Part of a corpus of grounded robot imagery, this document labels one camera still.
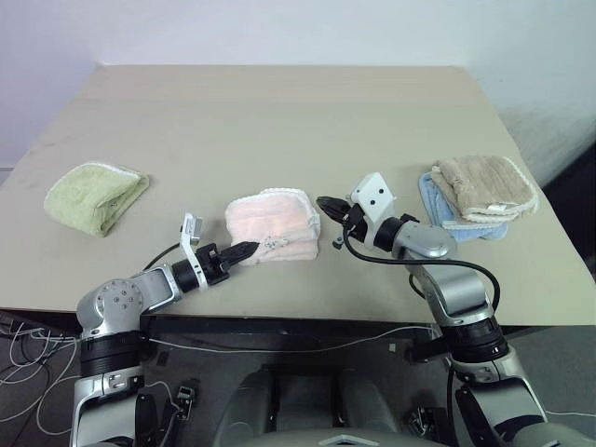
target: green towel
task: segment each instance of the green towel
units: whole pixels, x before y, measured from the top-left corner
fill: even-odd
[[[44,209],[61,224],[104,237],[147,186],[149,177],[145,174],[90,161],[51,187]]]

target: washcloth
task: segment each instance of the washcloth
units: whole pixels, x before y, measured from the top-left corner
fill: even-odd
[[[464,219],[509,222],[538,209],[538,194],[520,169],[504,156],[462,156],[439,160],[432,180]]]
[[[46,213],[61,224],[104,237],[149,186],[149,177],[91,161],[60,178],[47,192]]]
[[[225,224],[232,244],[259,242],[243,265],[311,260],[318,255],[320,219],[302,190],[269,188],[234,200],[225,210]]]
[[[418,181],[420,195],[433,225],[442,226],[457,242],[475,239],[500,239],[507,233],[506,223],[475,223],[457,215],[447,202],[439,187],[433,182],[430,172],[422,174]]]

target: blue towel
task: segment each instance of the blue towel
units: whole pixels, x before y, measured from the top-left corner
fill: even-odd
[[[439,187],[432,181],[430,172],[422,174],[418,181],[420,195],[433,225],[444,227],[443,223],[455,221],[455,213],[445,199]],[[469,229],[445,228],[457,242],[482,237],[483,239],[501,239],[507,233],[507,224],[491,228],[478,228],[477,223],[470,223]]]

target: pink towel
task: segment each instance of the pink towel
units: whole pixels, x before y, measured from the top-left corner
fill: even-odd
[[[260,244],[243,265],[311,260],[318,255],[320,220],[300,189],[269,188],[234,200],[225,210],[225,224],[232,244],[243,240]]]

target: table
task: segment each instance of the table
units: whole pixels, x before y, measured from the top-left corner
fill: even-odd
[[[0,189],[0,307],[74,311],[89,290],[175,243],[185,211],[204,218],[205,243],[225,247],[226,205],[266,187],[301,188],[314,201],[381,171],[398,213],[427,223],[418,177],[436,159],[468,154],[509,156],[532,179],[494,108],[455,67],[100,67]],[[89,160],[152,177],[106,238],[43,211],[49,187]],[[539,212],[505,239],[462,243],[461,257],[499,278],[501,324],[594,324],[594,281],[540,198]],[[432,321],[405,268],[333,249],[339,232],[321,216],[316,261],[235,267],[230,280],[163,313]]]

